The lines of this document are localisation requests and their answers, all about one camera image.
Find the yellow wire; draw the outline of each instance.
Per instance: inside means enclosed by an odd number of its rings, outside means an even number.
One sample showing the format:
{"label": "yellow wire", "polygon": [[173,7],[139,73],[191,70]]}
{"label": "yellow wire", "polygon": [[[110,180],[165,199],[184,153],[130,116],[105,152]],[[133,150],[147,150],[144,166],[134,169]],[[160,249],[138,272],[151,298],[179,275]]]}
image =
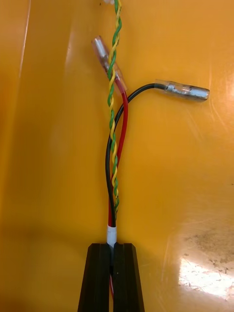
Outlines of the yellow wire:
{"label": "yellow wire", "polygon": [[[122,8],[122,4],[121,4],[120,0],[118,0],[118,11],[116,13],[116,29],[118,28],[118,19],[119,19],[119,16],[120,16],[121,8]],[[109,58],[108,58],[109,64],[111,63],[111,60],[112,60],[114,51],[116,50],[116,47],[118,45],[118,42],[119,42],[119,33],[117,35],[116,42],[112,46],[112,49],[111,49],[110,54],[109,54]],[[109,92],[111,91],[111,87],[112,87],[112,85],[113,85],[113,83],[115,81],[115,77],[116,77],[116,72],[115,72],[114,67],[113,67],[112,68],[112,77],[111,77],[111,80],[109,81]],[[111,105],[110,105],[110,114],[111,114],[111,111],[113,109],[113,105],[114,105],[114,97],[112,96],[111,97]],[[110,130],[111,140],[113,140],[114,131],[115,131],[115,120],[113,121],[112,128]],[[115,163],[116,154],[117,154],[117,143],[115,141],[114,151],[112,153],[112,163],[113,164]],[[112,186],[113,187],[115,186],[116,176],[117,176],[117,166],[116,166],[115,173],[113,174],[113,177],[112,177]],[[116,190],[116,195],[114,195],[114,196],[115,196],[115,202],[116,202],[117,198],[118,198],[118,188]]]}

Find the clear plastic sleeve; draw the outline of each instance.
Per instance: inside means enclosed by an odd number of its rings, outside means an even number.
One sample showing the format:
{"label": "clear plastic sleeve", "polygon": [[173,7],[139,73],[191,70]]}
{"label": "clear plastic sleeve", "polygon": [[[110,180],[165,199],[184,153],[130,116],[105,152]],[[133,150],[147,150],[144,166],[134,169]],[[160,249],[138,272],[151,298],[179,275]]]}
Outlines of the clear plastic sleeve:
{"label": "clear plastic sleeve", "polygon": [[191,99],[193,101],[205,101],[208,99],[210,94],[210,90],[208,89],[174,81],[156,80],[155,88],[162,90],[164,93]]}

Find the stain on surface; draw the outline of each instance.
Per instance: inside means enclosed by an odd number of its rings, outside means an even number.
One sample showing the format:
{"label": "stain on surface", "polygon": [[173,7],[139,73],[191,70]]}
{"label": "stain on surface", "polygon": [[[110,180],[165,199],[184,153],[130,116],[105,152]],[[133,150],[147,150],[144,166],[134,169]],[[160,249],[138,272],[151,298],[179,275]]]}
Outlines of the stain on surface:
{"label": "stain on surface", "polygon": [[234,231],[210,229],[187,237],[185,241],[208,255],[215,268],[234,261]]}

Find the white heat shrink tubing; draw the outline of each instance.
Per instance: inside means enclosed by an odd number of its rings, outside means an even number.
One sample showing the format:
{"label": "white heat shrink tubing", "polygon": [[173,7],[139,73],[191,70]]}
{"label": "white heat shrink tubing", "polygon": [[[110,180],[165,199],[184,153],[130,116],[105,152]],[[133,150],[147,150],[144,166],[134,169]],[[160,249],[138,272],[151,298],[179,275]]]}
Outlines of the white heat shrink tubing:
{"label": "white heat shrink tubing", "polygon": [[116,226],[112,228],[111,226],[107,226],[107,236],[106,236],[107,244],[111,247],[111,259],[113,261],[114,257],[114,245],[117,241],[117,228]]}

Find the metal connector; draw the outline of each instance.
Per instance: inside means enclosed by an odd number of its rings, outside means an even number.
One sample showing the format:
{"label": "metal connector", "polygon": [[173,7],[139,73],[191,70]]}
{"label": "metal connector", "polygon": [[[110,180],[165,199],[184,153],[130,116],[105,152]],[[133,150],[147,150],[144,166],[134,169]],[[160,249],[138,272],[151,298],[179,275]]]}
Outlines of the metal connector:
{"label": "metal connector", "polygon": [[[94,40],[92,40],[92,46],[97,58],[99,59],[101,66],[103,67],[104,71],[107,74],[109,69],[109,61],[108,61],[109,50],[106,47],[104,41],[102,40],[102,37],[97,36],[96,38],[94,38]],[[125,82],[123,80],[122,72],[116,63],[114,64],[114,70],[116,73],[115,82],[116,80],[119,80],[124,90],[127,90]]]}
{"label": "metal connector", "polygon": [[157,80],[165,86],[164,92],[181,98],[191,99],[193,101],[205,101],[208,99],[210,90],[174,81]]}

